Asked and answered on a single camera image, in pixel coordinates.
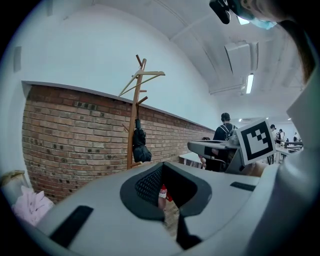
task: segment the mesh grille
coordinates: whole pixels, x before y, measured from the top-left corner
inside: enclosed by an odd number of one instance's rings
[[[162,183],[162,166],[135,184],[137,195],[150,204],[157,206]]]

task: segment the ceiling light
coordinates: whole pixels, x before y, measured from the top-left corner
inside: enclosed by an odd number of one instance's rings
[[[252,84],[254,83],[254,74],[248,75],[246,80],[246,94],[251,93]]]
[[[237,18],[238,18],[238,21],[239,21],[240,25],[245,25],[245,24],[249,24],[250,23],[250,21],[248,21],[248,20],[246,20],[244,18],[241,18],[239,16],[237,16]]]

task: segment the pink cloth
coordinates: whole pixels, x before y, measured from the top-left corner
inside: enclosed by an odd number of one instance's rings
[[[55,205],[45,193],[35,193],[32,188],[21,186],[22,195],[12,205],[13,213],[33,226]]]

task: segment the wooden coat rack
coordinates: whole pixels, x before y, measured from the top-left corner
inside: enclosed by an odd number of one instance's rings
[[[126,169],[131,169],[132,167],[138,166],[140,164],[142,164],[142,162],[134,162],[132,163],[132,157],[133,157],[133,136],[134,136],[134,131],[135,131],[135,120],[136,120],[136,116],[137,116],[137,107],[139,106],[141,103],[143,103],[145,100],[148,99],[147,96],[145,96],[144,98],[142,98],[141,100],[139,100],[139,94],[140,93],[146,93],[147,90],[140,90],[140,87],[142,84],[144,84],[147,81],[150,81],[156,77],[159,76],[165,76],[165,73],[162,71],[145,71],[145,67],[146,67],[146,62],[147,60],[144,58],[141,62],[140,58],[138,55],[136,55],[136,59],[139,62],[140,68],[139,70],[135,73],[135,75],[132,76],[131,80],[129,81],[129,83],[123,88],[123,90],[121,91],[121,93],[119,94],[119,97],[124,95],[125,93],[131,91],[132,89],[134,89],[134,96],[133,96],[133,103],[132,103],[132,108],[131,108],[131,116],[130,116],[130,125],[129,128],[126,127],[124,124],[123,127],[125,128],[125,130],[128,132],[128,145],[127,145],[127,161],[126,161]],[[144,75],[153,75],[153,77],[142,81],[142,78]],[[133,86],[130,89],[127,89],[128,86],[135,80],[136,81],[136,85]]]

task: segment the curved ceiling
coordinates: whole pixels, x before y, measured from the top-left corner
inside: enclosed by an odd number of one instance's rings
[[[223,24],[209,0],[95,0],[134,15],[175,43],[191,60],[215,95],[223,112],[233,118],[287,118],[286,110],[302,90],[302,72],[294,42],[279,26],[265,30],[241,25],[231,14]],[[234,76],[224,46],[258,41],[258,68],[251,94],[247,77]]]

